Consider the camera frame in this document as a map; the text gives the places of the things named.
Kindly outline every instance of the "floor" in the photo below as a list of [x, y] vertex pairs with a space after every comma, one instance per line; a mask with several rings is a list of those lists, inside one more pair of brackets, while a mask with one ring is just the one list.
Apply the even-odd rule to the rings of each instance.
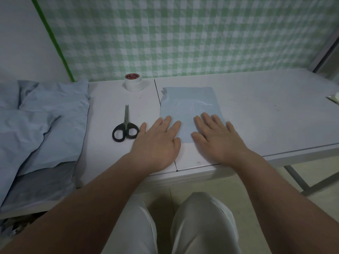
[[[309, 186], [339, 171], [339, 156], [293, 165]], [[279, 174], [300, 192], [302, 189], [284, 168]], [[155, 221], [159, 254], [171, 253], [169, 231], [179, 205], [192, 192], [208, 192], [222, 201], [233, 213], [239, 232], [239, 246], [243, 254], [271, 253], [261, 232], [254, 209], [237, 175], [201, 183], [187, 183], [142, 194], [142, 198]], [[339, 183], [309, 197], [331, 217], [339, 221]]]

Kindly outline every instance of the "green gingham wallpaper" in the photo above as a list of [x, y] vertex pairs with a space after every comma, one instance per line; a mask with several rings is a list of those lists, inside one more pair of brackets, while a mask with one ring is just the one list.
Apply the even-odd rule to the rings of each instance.
[[77, 80], [305, 68], [338, 0], [38, 0]]

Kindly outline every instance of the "left hand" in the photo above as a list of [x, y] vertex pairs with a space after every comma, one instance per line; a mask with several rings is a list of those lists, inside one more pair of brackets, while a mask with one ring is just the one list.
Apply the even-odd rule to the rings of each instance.
[[158, 118], [147, 132], [146, 123], [142, 123], [132, 149], [127, 154], [133, 164], [147, 174], [167, 168], [179, 154], [181, 141], [180, 138], [174, 137], [181, 123], [176, 121], [168, 129], [171, 119], [171, 116], [167, 116], [164, 120], [161, 117]]

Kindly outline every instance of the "tape roll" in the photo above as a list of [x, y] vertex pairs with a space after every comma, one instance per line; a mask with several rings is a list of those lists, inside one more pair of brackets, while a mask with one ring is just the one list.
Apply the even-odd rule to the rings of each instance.
[[141, 76], [137, 73], [130, 73], [125, 75], [125, 84], [127, 90], [130, 92], [139, 92], [144, 89]]

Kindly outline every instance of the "leg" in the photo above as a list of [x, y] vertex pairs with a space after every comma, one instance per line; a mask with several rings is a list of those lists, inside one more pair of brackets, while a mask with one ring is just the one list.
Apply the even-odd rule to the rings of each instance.
[[232, 212], [205, 192], [194, 192], [175, 214], [172, 254], [241, 253]]
[[130, 197], [101, 253], [158, 253], [155, 223], [139, 196]]

